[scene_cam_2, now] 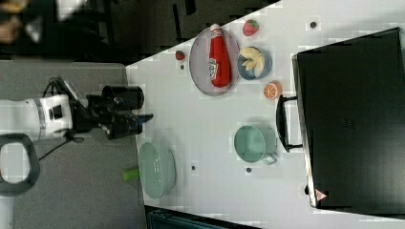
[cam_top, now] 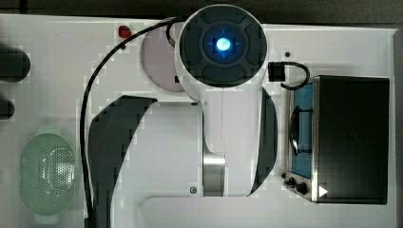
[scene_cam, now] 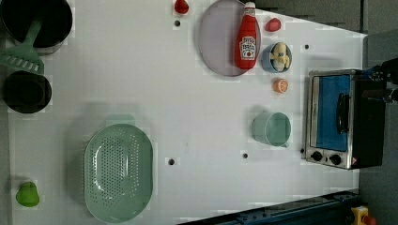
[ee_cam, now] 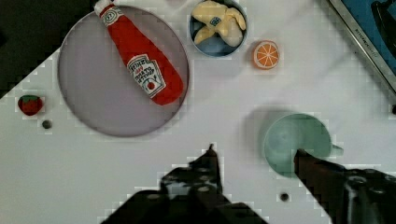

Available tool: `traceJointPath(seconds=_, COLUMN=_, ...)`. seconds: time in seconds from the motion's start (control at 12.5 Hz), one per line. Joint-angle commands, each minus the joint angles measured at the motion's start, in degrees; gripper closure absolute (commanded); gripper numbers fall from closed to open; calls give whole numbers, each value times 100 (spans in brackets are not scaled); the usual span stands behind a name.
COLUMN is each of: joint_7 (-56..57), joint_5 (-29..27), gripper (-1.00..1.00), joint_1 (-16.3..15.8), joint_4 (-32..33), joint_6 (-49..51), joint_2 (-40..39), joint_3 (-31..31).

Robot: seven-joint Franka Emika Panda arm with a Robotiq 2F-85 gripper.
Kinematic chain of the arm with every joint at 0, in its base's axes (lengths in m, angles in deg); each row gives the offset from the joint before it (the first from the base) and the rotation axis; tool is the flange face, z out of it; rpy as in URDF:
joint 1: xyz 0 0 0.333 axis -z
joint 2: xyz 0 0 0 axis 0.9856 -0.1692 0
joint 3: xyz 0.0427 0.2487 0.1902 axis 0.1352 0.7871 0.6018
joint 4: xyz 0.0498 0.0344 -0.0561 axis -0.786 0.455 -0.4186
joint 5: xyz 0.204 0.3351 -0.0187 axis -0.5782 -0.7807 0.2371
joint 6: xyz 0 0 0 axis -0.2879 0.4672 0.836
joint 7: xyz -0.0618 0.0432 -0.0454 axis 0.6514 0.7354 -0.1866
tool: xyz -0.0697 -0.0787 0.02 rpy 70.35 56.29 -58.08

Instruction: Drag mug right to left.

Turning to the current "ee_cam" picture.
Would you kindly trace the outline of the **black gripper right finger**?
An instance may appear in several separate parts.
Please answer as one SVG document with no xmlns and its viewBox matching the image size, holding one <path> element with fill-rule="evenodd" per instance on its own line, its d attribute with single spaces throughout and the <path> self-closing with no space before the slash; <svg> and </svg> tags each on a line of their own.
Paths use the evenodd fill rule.
<svg viewBox="0 0 396 224">
<path fill-rule="evenodd" d="M 299 149 L 294 173 L 332 224 L 396 224 L 396 181 L 375 169 L 347 169 Z"/>
</svg>

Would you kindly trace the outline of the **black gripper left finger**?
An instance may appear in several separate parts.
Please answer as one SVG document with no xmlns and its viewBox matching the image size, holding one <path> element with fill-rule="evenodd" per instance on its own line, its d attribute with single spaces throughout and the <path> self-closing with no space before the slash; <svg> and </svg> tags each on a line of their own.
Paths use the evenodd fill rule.
<svg viewBox="0 0 396 224">
<path fill-rule="evenodd" d="M 223 195 L 214 146 L 186 167 L 162 177 L 157 190 L 140 190 L 101 224 L 268 224 L 245 203 Z"/>
</svg>

